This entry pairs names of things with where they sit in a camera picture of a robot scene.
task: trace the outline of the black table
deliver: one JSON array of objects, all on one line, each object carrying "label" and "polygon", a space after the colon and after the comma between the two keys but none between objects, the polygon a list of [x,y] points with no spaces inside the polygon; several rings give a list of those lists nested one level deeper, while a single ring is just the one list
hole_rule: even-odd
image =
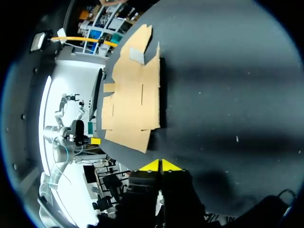
[{"label": "black table", "polygon": [[[304,178],[304,77],[287,33],[258,4],[161,0],[127,32],[152,24],[160,42],[161,129],[146,154],[103,140],[129,169],[157,159],[190,170],[207,211],[237,216],[269,194],[298,191]],[[98,136],[104,94],[100,86]]]}]

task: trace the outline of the flattened cardboard box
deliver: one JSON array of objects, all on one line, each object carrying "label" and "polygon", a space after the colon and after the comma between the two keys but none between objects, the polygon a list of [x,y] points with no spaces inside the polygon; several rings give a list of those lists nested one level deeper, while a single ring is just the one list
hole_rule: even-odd
[{"label": "flattened cardboard box", "polygon": [[142,25],[125,43],[113,72],[114,84],[104,84],[102,129],[105,139],[146,152],[150,132],[159,128],[160,48],[142,65],[130,59],[130,47],[144,53],[152,27]]}]

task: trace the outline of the cable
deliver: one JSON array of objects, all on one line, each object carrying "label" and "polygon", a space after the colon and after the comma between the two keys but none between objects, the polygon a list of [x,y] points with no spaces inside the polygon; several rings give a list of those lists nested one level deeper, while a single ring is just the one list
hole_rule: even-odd
[{"label": "cable", "polygon": [[[86,38],[86,37],[52,37],[51,40],[52,41],[56,41],[56,40],[61,40],[61,39],[65,39],[65,40],[78,40],[78,41],[88,41],[88,42],[93,42],[93,43],[98,43],[99,40],[98,39],[92,39],[92,38]],[[110,41],[104,41],[103,44],[107,44],[110,45],[112,47],[117,47],[116,43],[112,43]]]},{"label": "cable", "polygon": [[293,198],[296,199],[296,194],[295,194],[295,192],[292,191],[292,190],[290,190],[290,189],[284,189],[283,191],[281,191],[281,192],[278,194],[278,197],[281,197],[281,195],[282,195],[283,193],[285,193],[285,192],[289,192],[289,193],[293,196]]},{"label": "cable", "polygon": [[[55,166],[57,167],[57,169],[59,170],[59,172],[61,172],[61,174],[68,180],[68,182],[70,182],[70,184],[72,185],[72,182],[70,181],[70,179],[58,168],[58,166],[57,166],[57,163],[56,163],[56,161],[55,161],[55,155],[54,155],[54,141],[55,141],[55,139],[56,138],[58,138],[58,136],[57,137],[55,137],[54,139],[53,139],[53,142],[52,142],[52,147],[53,147],[53,159],[54,159],[54,163],[55,163]],[[65,147],[65,146],[63,146],[64,148],[65,148],[65,150],[66,150],[66,162],[68,161],[68,151],[67,151],[67,148]]]},{"label": "cable", "polygon": [[72,47],[75,47],[75,48],[82,48],[82,49],[85,49],[85,50],[87,50],[87,51],[90,51],[90,52],[93,52],[93,53],[94,53],[93,50],[90,50],[90,49],[85,48],[85,47],[77,46],[77,45],[70,44],[70,43],[65,43],[65,44],[67,44],[67,45],[69,45],[69,46],[72,46]]},{"label": "cable", "polygon": [[79,151],[78,153],[75,153],[74,156],[80,154],[82,152],[83,148],[84,148],[83,145],[81,145],[81,151]]},{"label": "cable", "polygon": [[90,150],[96,150],[99,149],[99,147],[94,147],[94,148],[89,148],[89,149],[84,149],[83,151],[90,151]]},{"label": "cable", "polygon": [[98,39],[92,39],[92,38],[86,38],[86,37],[52,37],[51,40],[52,41],[56,41],[56,40],[78,40],[78,41],[88,41],[88,42],[94,42],[94,43],[98,43],[99,40]]}]

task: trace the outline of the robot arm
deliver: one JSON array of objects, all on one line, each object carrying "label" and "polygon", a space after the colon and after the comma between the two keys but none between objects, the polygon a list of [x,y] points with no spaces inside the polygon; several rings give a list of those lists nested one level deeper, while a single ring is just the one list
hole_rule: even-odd
[{"label": "robot arm", "polygon": [[[63,122],[62,122],[62,117],[65,114],[65,111],[64,111],[65,105],[68,103],[68,101],[79,101],[79,100],[76,100],[77,95],[79,95],[79,94],[75,94],[75,95],[62,94],[62,98],[61,98],[61,101],[60,101],[60,104],[59,104],[59,110],[55,112],[55,118],[56,118],[57,124],[59,126],[64,126]],[[79,111],[80,111],[79,116],[80,116],[82,112],[84,113],[83,107],[84,107],[85,103],[84,103],[84,101],[82,101],[79,104],[80,104],[80,108],[79,108]]]}]

